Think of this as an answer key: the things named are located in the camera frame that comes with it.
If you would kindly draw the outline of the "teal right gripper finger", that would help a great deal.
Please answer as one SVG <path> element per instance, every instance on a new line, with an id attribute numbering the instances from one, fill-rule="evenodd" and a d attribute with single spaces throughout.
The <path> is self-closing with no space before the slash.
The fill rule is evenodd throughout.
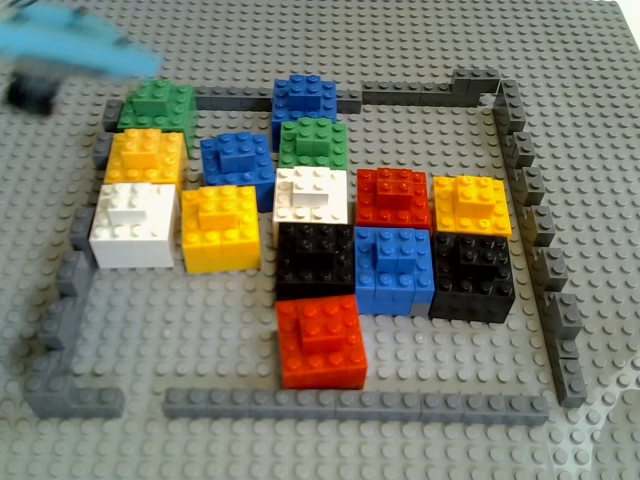
<path id="1" fill-rule="evenodd" d="M 1 55 L 16 61 L 64 65 L 116 78 L 151 77 L 161 68 L 156 55 L 136 45 L 66 34 L 2 32 Z"/>

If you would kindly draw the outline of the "teal left gripper finger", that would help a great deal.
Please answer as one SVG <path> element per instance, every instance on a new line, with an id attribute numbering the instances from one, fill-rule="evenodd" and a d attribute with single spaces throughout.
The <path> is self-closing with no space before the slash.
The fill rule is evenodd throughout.
<path id="1" fill-rule="evenodd" d="M 1 11 L 1 47 L 25 46 L 27 38 L 47 40 L 54 34 L 98 39 L 124 47 L 126 35 L 84 7 L 8 7 Z"/>

